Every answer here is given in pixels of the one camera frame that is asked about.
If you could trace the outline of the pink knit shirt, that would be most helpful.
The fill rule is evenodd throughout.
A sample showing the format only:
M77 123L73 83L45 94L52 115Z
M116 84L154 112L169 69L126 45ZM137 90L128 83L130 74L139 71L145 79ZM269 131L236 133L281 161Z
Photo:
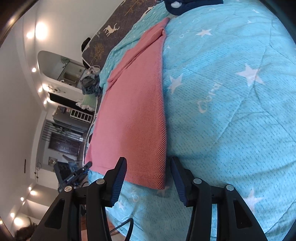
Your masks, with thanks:
M163 97L165 18L127 50L107 80L86 161L104 175L127 160L127 182L164 189L167 132Z

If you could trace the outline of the grey clothes pile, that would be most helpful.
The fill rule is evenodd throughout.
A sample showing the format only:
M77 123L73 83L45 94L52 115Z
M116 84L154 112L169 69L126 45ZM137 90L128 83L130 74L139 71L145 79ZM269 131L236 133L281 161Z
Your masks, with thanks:
M81 78L80 85L83 95L95 95L99 96L101 94L100 84L100 68L99 66L91 66L88 69L87 74Z

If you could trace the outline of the white slatted rack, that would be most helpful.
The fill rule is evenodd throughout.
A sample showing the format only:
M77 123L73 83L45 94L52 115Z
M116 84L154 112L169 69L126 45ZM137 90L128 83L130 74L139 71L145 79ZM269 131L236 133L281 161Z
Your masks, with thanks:
M75 120L81 121L83 123L88 123L90 124L92 122L92 115L84 113L82 111L72 109L70 111L70 118L73 118Z

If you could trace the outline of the light blue star quilt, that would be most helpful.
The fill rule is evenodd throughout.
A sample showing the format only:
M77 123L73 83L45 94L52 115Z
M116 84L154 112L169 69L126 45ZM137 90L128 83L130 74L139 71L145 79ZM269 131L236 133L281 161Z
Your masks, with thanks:
M171 17L163 50L167 151L233 185L268 240L295 221L295 43L259 1Z

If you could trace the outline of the navy star fleece blanket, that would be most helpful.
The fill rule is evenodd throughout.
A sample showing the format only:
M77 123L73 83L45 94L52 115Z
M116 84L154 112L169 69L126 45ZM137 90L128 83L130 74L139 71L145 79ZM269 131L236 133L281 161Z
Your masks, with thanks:
M190 11L201 6L211 6L217 4L223 4L223 0L165 0L166 10L175 16L180 16L187 11Z

